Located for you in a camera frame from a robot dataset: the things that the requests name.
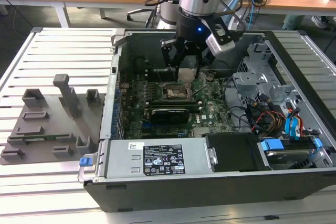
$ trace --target power supply label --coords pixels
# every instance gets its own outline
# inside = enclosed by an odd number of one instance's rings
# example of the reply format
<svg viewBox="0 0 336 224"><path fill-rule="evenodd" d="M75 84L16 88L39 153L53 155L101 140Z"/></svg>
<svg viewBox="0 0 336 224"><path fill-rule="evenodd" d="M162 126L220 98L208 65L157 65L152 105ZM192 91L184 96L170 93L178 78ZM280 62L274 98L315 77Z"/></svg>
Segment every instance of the power supply label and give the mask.
<svg viewBox="0 0 336 224"><path fill-rule="evenodd" d="M143 157L146 176L185 174L181 144L144 146Z"/></svg>

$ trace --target pcb circuit board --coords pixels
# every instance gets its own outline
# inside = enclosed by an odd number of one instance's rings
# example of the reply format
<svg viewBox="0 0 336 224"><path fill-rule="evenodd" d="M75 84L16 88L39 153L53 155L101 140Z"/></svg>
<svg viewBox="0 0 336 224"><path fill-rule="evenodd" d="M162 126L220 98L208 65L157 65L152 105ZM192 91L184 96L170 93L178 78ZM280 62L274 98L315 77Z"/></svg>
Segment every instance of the pcb circuit board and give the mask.
<svg viewBox="0 0 336 224"><path fill-rule="evenodd" d="M126 87L122 95L125 139L201 137L234 129L223 105L222 84L218 79L208 81L203 73L191 82L150 82L137 75ZM154 123L155 112L171 110L183 111L187 118L183 123Z"/></svg>

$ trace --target barcode sticker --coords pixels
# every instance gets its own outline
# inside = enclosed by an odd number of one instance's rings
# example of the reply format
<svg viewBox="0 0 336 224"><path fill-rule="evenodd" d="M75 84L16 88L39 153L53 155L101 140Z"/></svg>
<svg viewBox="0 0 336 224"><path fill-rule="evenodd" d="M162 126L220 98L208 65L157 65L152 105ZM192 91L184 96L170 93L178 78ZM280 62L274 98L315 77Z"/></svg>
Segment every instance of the barcode sticker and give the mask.
<svg viewBox="0 0 336 224"><path fill-rule="evenodd" d="M128 149L129 150L143 150L145 143L144 142L129 142Z"/></svg>
<svg viewBox="0 0 336 224"><path fill-rule="evenodd" d="M175 170L183 170L184 166L183 165L176 165Z"/></svg>

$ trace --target blue release latch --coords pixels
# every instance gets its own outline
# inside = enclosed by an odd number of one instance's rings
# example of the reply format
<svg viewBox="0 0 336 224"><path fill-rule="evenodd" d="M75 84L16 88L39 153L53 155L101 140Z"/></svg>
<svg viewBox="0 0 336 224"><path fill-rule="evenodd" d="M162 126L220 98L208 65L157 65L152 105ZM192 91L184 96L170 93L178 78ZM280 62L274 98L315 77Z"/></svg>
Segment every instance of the blue release latch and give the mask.
<svg viewBox="0 0 336 224"><path fill-rule="evenodd" d="M323 144L322 144L322 142L319 138L315 138L314 143L315 143L315 146L316 146L317 149L323 146Z"/></svg>
<svg viewBox="0 0 336 224"><path fill-rule="evenodd" d="M81 157L79 160L80 167L93 166L93 158L92 157Z"/></svg>
<svg viewBox="0 0 336 224"><path fill-rule="evenodd" d="M273 151L273 150L284 150L284 146L280 139L268 138L262 141L261 146L265 151Z"/></svg>

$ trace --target aluminum extrusion table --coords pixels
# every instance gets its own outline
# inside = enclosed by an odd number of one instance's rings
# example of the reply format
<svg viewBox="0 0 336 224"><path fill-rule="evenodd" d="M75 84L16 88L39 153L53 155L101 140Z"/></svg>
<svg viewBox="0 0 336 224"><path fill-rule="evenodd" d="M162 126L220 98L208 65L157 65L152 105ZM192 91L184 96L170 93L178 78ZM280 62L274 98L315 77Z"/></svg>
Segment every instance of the aluminum extrusion table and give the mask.
<svg viewBox="0 0 336 224"><path fill-rule="evenodd" d="M89 88L106 92L113 57L111 33L112 29L43 28L28 36L0 81L0 151L20 114L26 88L58 94L53 76L67 73L76 93ZM313 86L335 115L332 63L307 36L275 34L308 80L313 78ZM274 223L265 220L272 215L282 224L334 223L336 217L336 186L304 200L105 213L77 182L78 169L78 162L0 166L0 223Z"/></svg>

